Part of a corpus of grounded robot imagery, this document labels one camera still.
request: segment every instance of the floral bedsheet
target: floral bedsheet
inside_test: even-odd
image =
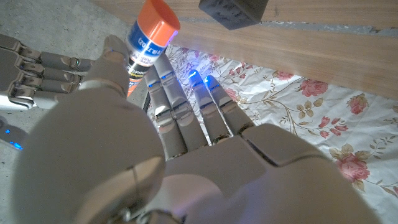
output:
[[[383,223],[396,223],[398,101],[175,45],[166,53],[204,131],[191,69],[219,80],[256,124],[278,125],[319,148]]]

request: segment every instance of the concrete floor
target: concrete floor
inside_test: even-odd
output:
[[[39,51],[73,57],[96,59],[107,35],[124,39],[129,30],[129,26],[88,0],[2,0],[0,9],[0,33]],[[128,100],[142,106],[145,97],[145,84],[140,83]],[[0,111],[0,116],[29,133],[46,111]],[[0,223],[13,223],[8,208],[14,160],[20,153],[0,143]]]

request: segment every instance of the orange cap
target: orange cap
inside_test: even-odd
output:
[[[142,32],[161,46],[169,44],[180,30],[180,21],[163,0],[146,0],[137,22]]]

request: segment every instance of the wooden board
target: wooden board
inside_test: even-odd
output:
[[[91,0],[121,13],[137,16],[144,0]],[[200,0],[165,0],[179,17],[210,18],[198,8]],[[269,0],[263,21],[398,27],[398,0]]]
[[[398,39],[182,22],[173,44],[398,99]]]

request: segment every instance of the white robotic hand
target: white robotic hand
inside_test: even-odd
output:
[[[51,108],[75,90],[92,60],[30,49],[17,39],[0,34],[0,110]]]
[[[192,71],[207,142],[165,54],[144,77],[161,142],[126,101],[126,62],[121,40],[107,39],[79,91],[34,128],[14,179],[19,222],[378,223],[320,151],[254,126],[214,77]]]

